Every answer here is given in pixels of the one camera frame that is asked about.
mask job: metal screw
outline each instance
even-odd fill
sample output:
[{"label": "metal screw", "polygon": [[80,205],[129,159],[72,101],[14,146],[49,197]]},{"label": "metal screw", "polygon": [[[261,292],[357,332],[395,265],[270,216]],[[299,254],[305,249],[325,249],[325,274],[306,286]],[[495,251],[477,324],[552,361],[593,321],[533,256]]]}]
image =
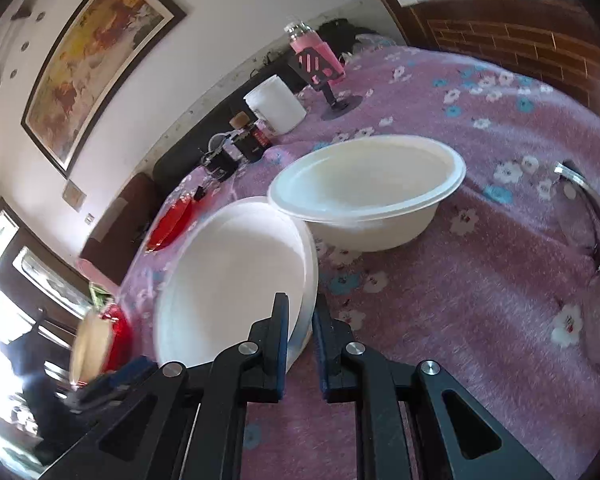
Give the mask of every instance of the metal screw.
[{"label": "metal screw", "polygon": [[420,369],[427,375],[438,375],[440,373],[440,365],[435,361],[424,361],[420,365]]},{"label": "metal screw", "polygon": [[238,352],[242,355],[252,355],[258,351],[258,345],[252,341],[245,341],[238,346]]},{"label": "metal screw", "polygon": [[347,343],[345,346],[347,352],[352,355],[360,355],[363,354],[366,350],[366,347],[362,343],[358,343],[356,341],[352,341],[351,343]]},{"label": "metal screw", "polygon": [[162,367],[162,374],[165,377],[177,377],[182,373],[182,369],[180,363],[167,363]]}]

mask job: table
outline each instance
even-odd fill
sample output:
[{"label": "table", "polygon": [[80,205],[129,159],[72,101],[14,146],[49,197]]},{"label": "table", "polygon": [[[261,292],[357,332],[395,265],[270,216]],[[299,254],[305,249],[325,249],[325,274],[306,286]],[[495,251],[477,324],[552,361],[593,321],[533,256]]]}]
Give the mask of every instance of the table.
[{"label": "table", "polygon": [[[572,158],[600,193],[600,118],[531,78],[406,47],[355,58],[334,91],[365,99],[324,122],[326,102],[305,89],[305,120],[222,184],[213,209],[266,194],[281,168],[332,142],[417,134],[453,147],[467,176],[426,231],[381,253],[318,240],[320,290],[360,341],[402,362],[434,358],[556,479],[577,478],[600,448],[600,373],[584,355],[579,301],[594,269],[558,227],[551,164]],[[203,177],[187,176],[160,214]],[[121,286],[137,353],[154,355],[155,301],[195,229],[139,253]],[[249,408],[242,478],[347,480],[355,468],[352,407],[321,400],[309,342],[282,402]]]}]

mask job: brown lid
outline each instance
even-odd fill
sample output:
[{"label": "brown lid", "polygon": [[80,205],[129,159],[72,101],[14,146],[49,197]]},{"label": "brown lid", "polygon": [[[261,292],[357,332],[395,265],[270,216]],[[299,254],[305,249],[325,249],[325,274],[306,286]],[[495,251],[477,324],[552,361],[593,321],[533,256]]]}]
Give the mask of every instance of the brown lid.
[{"label": "brown lid", "polygon": [[251,122],[251,119],[249,118],[249,116],[244,112],[240,112],[233,119],[231,119],[229,121],[229,124],[231,126],[233,126],[234,129],[241,130],[250,122]]}]

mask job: pink bottle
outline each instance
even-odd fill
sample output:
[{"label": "pink bottle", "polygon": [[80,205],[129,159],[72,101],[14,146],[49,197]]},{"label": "pink bottle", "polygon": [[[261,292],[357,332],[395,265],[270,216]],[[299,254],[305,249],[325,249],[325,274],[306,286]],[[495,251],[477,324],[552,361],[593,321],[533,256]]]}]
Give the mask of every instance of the pink bottle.
[{"label": "pink bottle", "polygon": [[330,85],[339,83],[344,79],[344,67],[338,61],[338,58],[331,50],[331,47],[323,41],[318,33],[303,22],[291,22],[285,27],[285,32],[289,35],[289,45],[296,54],[302,52],[309,46],[312,46],[327,62],[333,66],[335,71],[342,75],[335,81],[329,81]]}]

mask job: small wall picture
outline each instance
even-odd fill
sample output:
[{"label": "small wall picture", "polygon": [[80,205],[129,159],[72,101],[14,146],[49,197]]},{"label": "small wall picture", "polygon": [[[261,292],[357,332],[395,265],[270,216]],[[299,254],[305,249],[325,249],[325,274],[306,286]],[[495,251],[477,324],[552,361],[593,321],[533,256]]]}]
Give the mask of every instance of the small wall picture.
[{"label": "small wall picture", "polygon": [[73,182],[67,180],[62,192],[62,198],[68,205],[73,207],[77,212],[80,212],[86,195]]},{"label": "small wall picture", "polygon": [[38,75],[21,124],[64,175],[124,79],[179,22],[171,0],[83,0]]}]

